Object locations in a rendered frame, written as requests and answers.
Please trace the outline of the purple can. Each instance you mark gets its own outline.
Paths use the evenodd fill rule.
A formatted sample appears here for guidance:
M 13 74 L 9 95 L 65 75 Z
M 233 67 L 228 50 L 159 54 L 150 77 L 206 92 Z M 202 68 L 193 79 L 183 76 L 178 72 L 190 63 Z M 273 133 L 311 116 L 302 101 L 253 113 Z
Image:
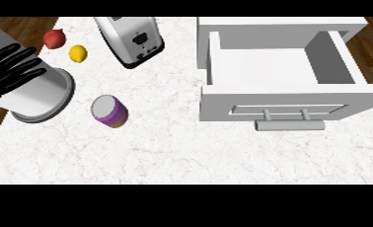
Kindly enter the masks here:
M 96 98 L 90 112 L 94 119 L 110 128 L 118 128 L 127 122 L 128 110 L 112 95 L 102 95 Z

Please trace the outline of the silver and black toaster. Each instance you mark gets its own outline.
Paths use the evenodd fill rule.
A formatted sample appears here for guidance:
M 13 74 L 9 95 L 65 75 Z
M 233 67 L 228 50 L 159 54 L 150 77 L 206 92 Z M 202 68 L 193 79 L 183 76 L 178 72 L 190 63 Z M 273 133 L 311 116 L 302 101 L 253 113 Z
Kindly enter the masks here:
M 128 69 L 136 68 L 165 49 L 153 17 L 94 17 L 108 47 Z

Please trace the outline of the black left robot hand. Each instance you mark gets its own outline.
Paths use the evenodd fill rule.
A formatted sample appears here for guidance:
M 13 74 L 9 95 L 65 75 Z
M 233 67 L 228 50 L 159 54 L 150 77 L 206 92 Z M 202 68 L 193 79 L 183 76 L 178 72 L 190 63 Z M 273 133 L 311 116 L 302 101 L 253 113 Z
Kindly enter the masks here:
M 32 46 L 21 49 L 18 43 L 0 48 L 0 97 L 47 72 L 46 68 L 38 68 L 43 59 L 29 59 L 35 51 Z

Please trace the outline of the red apple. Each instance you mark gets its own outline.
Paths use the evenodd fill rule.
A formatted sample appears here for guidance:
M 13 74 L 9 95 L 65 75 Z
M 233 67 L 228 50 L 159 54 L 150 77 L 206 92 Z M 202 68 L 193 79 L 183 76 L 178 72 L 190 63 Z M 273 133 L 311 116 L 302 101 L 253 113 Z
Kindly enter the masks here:
M 65 34 L 62 30 L 50 30 L 44 34 L 44 45 L 49 49 L 60 48 L 65 44 Z

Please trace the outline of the white open drawer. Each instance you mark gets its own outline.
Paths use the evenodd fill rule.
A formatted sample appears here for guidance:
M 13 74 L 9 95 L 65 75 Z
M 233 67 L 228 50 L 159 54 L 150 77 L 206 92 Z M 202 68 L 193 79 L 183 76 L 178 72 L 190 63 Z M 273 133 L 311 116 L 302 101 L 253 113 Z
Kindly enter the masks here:
M 224 49 L 208 37 L 206 85 L 199 119 L 339 120 L 373 109 L 367 83 L 339 32 L 315 34 L 302 48 Z

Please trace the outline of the white cabinet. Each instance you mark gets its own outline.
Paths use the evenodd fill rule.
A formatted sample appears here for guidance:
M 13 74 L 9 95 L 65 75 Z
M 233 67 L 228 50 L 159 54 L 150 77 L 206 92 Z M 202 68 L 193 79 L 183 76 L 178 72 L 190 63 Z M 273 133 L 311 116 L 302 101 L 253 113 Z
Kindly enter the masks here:
M 366 25 L 363 17 L 197 17 L 196 68 L 206 68 L 212 32 L 224 49 L 304 48 L 318 32 L 338 31 L 349 41 Z

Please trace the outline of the yellow lemon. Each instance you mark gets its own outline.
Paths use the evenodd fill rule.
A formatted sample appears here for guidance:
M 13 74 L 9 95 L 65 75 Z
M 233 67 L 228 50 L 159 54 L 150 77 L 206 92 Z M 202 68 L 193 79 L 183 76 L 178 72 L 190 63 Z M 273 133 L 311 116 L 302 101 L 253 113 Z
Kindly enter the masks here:
M 69 59 L 74 62 L 81 63 L 87 57 L 87 50 L 84 46 L 80 44 L 74 45 L 69 49 L 68 55 L 69 55 Z

